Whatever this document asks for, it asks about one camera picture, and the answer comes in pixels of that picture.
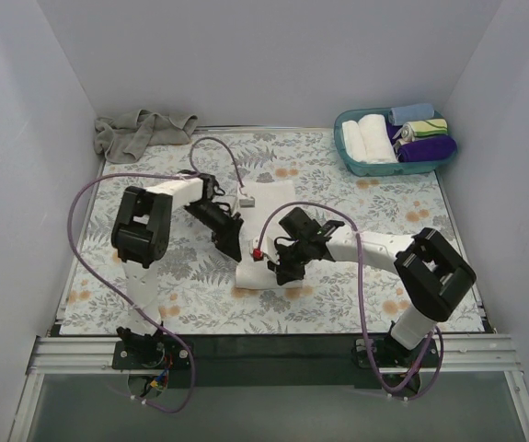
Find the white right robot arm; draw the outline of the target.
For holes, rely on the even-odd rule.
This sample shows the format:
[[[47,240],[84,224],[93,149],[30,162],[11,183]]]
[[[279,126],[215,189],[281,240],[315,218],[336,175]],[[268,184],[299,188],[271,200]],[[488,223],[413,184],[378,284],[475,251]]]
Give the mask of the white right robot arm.
[[[416,235],[360,232],[353,222],[329,220],[321,225],[296,207],[281,218],[286,235],[260,236],[252,251],[264,261],[276,283],[305,278],[311,261],[357,262],[399,276],[411,306],[391,326],[384,342],[387,358],[406,366],[417,358],[425,337],[446,322],[471,290],[476,273],[440,231],[425,227]]]

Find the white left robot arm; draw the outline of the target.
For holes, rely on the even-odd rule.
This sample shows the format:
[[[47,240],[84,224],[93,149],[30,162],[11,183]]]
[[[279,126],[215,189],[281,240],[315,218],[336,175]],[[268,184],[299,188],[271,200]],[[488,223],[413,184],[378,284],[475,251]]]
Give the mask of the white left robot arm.
[[[125,326],[117,329],[127,355],[137,364],[160,366],[170,350],[158,301],[158,264],[165,256],[173,213],[182,208],[212,232],[212,243],[223,255],[241,261],[239,234],[244,224],[230,204],[216,202],[223,196],[213,175],[191,175],[187,170],[174,180],[141,188],[126,188],[111,232],[125,273],[126,292],[132,309]]]

